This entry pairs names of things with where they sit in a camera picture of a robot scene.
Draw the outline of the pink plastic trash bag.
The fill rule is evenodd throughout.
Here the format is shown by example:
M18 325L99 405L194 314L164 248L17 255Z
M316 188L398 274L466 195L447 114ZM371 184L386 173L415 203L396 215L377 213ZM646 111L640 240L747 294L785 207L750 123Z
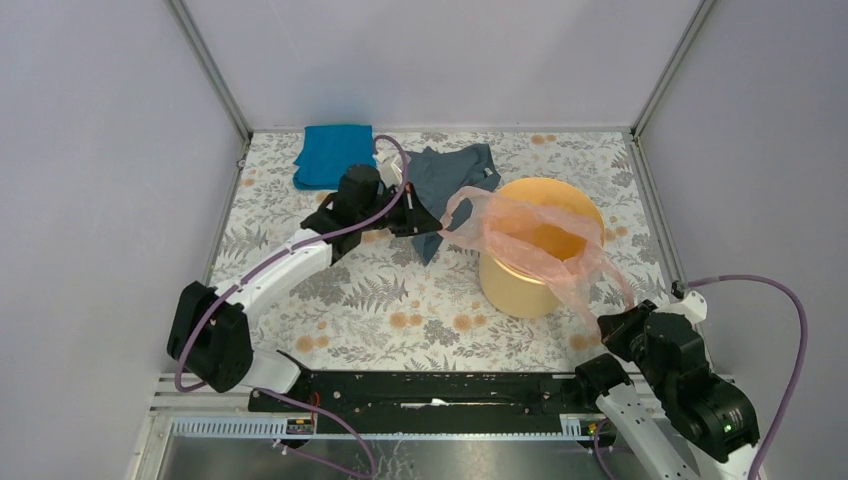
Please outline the pink plastic trash bag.
M541 283L593 330L590 290L600 277L617 286L624 309L635 306L632 287L605 251L605 227L590 216L462 187L447 201L440 222L446 241Z

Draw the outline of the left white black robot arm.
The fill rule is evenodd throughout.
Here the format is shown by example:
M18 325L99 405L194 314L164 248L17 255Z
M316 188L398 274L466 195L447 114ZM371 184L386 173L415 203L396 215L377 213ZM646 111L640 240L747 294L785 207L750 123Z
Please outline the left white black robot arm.
M365 232L396 237L435 233L441 223L418 198L414 186L388 186L372 166L355 165L337 191L305 218L280 248L246 272L216 286L195 281L180 294L166 343L179 371L196 375L218 393L236 386L271 390L288 411L309 401L301 366L282 353L258 350L249 323L283 294L329 268L356 248Z

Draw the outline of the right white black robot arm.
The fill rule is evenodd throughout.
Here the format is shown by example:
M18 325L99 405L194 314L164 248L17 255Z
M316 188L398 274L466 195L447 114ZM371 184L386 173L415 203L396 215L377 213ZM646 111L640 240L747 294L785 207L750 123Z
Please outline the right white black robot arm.
M697 292L658 307L650 301L598 317L605 354L576 368L575 402L601 411L653 479L754 479L760 432L755 408L735 385L716 375L696 331L707 317ZM623 370L633 363L696 465L675 450Z

